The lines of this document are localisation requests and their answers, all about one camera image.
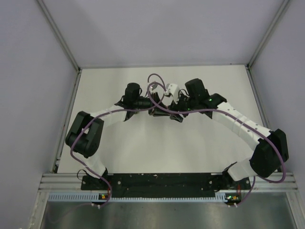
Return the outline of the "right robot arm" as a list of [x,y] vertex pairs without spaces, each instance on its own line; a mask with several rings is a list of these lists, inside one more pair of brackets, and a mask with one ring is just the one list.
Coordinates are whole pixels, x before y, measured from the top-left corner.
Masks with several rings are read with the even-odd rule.
[[167,84],[166,96],[172,96],[170,110],[182,112],[200,110],[214,121],[224,125],[246,142],[253,150],[253,155],[243,161],[235,162],[227,167],[222,177],[226,188],[235,188],[241,179],[252,176],[269,177],[288,158],[286,134],[277,129],[272,131],[250,120],[219,94],[209,94],[202,80],[196,78],[185,83],[187,94],[181,93],[176,84]]

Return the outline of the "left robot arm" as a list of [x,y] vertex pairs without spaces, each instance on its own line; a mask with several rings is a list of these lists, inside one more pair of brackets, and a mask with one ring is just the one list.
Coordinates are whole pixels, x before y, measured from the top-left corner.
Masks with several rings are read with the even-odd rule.
[[142,96],[142,88],[137,83],[129,83],[124,95],[110,108],[95,113],[80,111],[77,113],[65,139],[70,148],[70,156],[82,165],[82,169],[92,177],[91,183],[97,189],[103,189],[108,184],[108,170],[103,164],[98,149],[102,133],[107,127],[128,121],[139,112],[153,113],[156,104],[162,105],[166,94],[159,96],[155,88],[160,86],[164,91],[163,83],[148,83],[147,95]]

